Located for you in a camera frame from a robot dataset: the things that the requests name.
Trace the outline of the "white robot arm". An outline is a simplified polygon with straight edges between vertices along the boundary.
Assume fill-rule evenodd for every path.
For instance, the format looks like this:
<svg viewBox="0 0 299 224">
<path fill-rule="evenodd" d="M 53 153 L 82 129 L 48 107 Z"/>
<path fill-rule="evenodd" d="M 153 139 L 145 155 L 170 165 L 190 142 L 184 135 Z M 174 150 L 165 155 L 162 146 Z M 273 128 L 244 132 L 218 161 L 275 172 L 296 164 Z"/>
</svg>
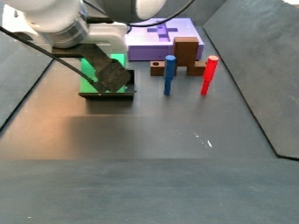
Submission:
<svg viewBox="0 0 299 224">
<path fill-rule="evenodd" d="M 108 53 L 126 53 L 126 24 L 148 20 L 162 8 L 165 0 L 94 0 L 112 25 L 88 25 L 82 0 L 0 0 L 21 12 L 26 26 L 53 47 L 78 43 L 101 46 Z"/>
</svg>

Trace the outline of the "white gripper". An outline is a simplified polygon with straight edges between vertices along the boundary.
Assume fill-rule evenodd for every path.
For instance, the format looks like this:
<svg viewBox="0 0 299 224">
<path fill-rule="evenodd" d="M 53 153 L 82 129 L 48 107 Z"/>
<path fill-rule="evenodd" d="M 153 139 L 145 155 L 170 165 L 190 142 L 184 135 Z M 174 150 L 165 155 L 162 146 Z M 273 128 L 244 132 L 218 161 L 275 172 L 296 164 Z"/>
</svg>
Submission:
<svg viewBox="0 0 299 224">
<path fill-rule="evenodd" d="M 77 44 L 96 44 L 105 54 L 126 54 L 126 26 L 121 23 L 90 24 L 88 29 L 70 37 L 54 40 L 50 44 L 57 48 L 69 48 Z"/>
</svg>

